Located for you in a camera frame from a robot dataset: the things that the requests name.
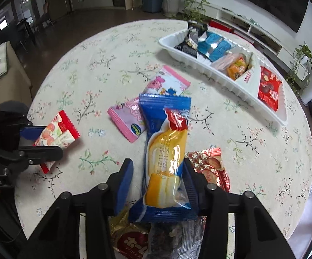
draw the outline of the floral tablecloth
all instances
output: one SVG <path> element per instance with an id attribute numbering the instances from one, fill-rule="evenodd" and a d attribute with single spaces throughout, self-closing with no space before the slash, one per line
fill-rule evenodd
<path id="1" fill-rule="evenodd" d="M 128 201 L 140 197 L 146 134 L 129 143 L 107 110 L 138 96 L 163 65 L 191 82 L 184 92 L 192 98 L 186 151 L 221 147 L 231 191 L 253 191 L 284 236 L 290 237 L 312 181 L 312 137 L 297 98 L 284 81 L 288 126 L 265 120 L 239 97 L 172 59 L 160 47 L 159 38 L 184 28 L 186 22 L 178 20 L 146 20 L 113 27 L 71 49 L 49 72 L 29 110 L 29 119 L 34 125 L 47 125 L 63 109 L 81 137 L 50 173 L 45 175 L 39 166 L 31 166 L 20 175 L 15 198 L 27 237 L 62 192 L 89 191 L 118 171 L 125 158 L 134 162 Z M 255 51 L 272 66 L 245 40 L 211 30 Z M 234 253 L 234 231 L 231 216 L 229 258 Z M 85 246 L 81 246 L 82 258 Z"/>

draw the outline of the plastic wrapper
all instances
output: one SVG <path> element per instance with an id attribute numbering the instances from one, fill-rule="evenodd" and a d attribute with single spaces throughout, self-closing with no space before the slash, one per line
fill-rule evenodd
<path id="1" fill-rule="evenodd" d="M 127 259 L 142 259 L 148 250 L 150 224 L 130 223 L 128 209 L 109 219 L 113 248 Z"/>
<path id="2" fill-rule="evenodd" d="M 150 80 L 143 93 L 180 95 L 191 83 L 167 65 Z M 143 116 L 138 105 L 139 97 L 112 106 L 107 113 L 128 141 L 133 143 L 145 130 Z"/>
<path id="3" fill-rule="evenodd" d="M 197 58 L 198 40 L 207 29 L 207 24 L 189 20 L 186 37 L 184 41 L 175 48 Z"/>
<path id="4" fill-rule="evenodd" d="M 144 259 L 197 259 L 204 234 L 204 218 L 177 223 L 153 223 Z"/>
<path id="5" fill-rule="evenodd" d="M 190 160 L 196 172 L 204 174 L 209 183 L 215 183 L 230 192 L 230 180 L 222 163 L 221 148 L 189 152 L 185 157 Z"/>
<path id="6" fill-rule="evenodd" d="M 235 47 L 233 43 L 213 32 L 207 32 L 205 41 L 198 43 L 198 51 L 213 62 L 233 47 Z"/>
<path id="7" fill-rule="evenodd" d="M 236 80 L 242 74 L 245 73 L 247 69 L 247 63 L 245 60 L 245 57 L 243 54 L 239 55 L 239 57 L 235 60 L 234 63 L 232 63 L 228 68 L 227 68 L 227 74 L 232 80 Z"/>
<path id="8" fill-rule="evenodd" d="M 222 163 L 220 148 L 189 152 L 185 157 L 191 161 L 196 172 L 204 174 L 208 182 L 230 192 L 230 181 Z M 206 217 L 200 217 L 178 223 L 153 223 L 149 232 L 149 248 L 144 259 L 197 259 L 205 221 Z"/>
<path id="9" fill-rule="evenodd" d="M 66 149 L 80 134 L 67 117 L 64 110 L 61 110 L 41 132 L 40 137 L 35 141 L 34 146 L 59 146 Z M 48 173 L 55 162 L 41 164 L 42 171 Z"/>
<path id="10" fill-rule="evenodd" d="M 261 68 L 258 98 L 275 112 L 278 109 L 278 90 L 282 82 L 265 67 Z"/>
<path id="11" fill-rule="evenodd" d="M 179 193 L 191 98 L 141 94 L 139 106 L 148 129 L 143 198 L 130 220 L 171 222 L 193 219 L 185 192 Z"/>
<path id="12" fill-rule="evenodd" d="M 222 56 L 215 62 L 213 62 L 210 66 L 215 68 L 220 72 L 226 73 L 227 68 L 234 63 L 241 54 L 238 53 L 227 53 L 226 55 Z"/>

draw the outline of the blue gripper pad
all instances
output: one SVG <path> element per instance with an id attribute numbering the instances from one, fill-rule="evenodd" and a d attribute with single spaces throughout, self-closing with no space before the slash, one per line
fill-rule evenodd
<path id="1" fill-rule="evenodd" d="M 19 131 L 19 135 L 27 140 L 36 141 L 44 129 L 45 126 L 24 127 Z"/>
<path id="2" fill-rule="evenodd" d="M 191 208 L 197 214 L 200 214 L 208 206 L 205 194 L 205 187 L 207 185 L 205 176 L 195 172 L 190 160 L 185 158 L 182 179 Z"/>
<path id="3" fill-rule="evenodd" d="M 132 176 L 133 161 L 131 159 L 125 159 L 120 171 L 111 174 L 107 180 L 107 184 L 115 198 L 115 204 L 113 207 L 114 215 L 118 215 L 125 206 Z"/>

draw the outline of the blue snack package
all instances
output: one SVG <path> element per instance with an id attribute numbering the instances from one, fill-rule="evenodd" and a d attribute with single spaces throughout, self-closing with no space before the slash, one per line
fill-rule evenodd
<path id="1" fill-rule="evenodd" d="M 198 43 L 198 51 L 213 62 L 224 56 L 225 52 L 233 47 L 235 47 L 233 43 L 209 31 L 205 41 Z"/>
<path id="2" fill-rule="evenodd" d="M 143 197 L 129 211 L 130 222 L 176 222 L 196 219 L 181 176 L 191 98 L 139 95 L 147 126 Z"/>

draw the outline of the red snack box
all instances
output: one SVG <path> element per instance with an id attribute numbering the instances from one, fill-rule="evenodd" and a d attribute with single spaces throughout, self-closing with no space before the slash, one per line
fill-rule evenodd
<path id="1" fill-rule="evenodd" d="M 265 67 L 261 68 L 258 98 L 276 112 L 278 109 L 278 89 L 282 82 L 270 70 Z"/>

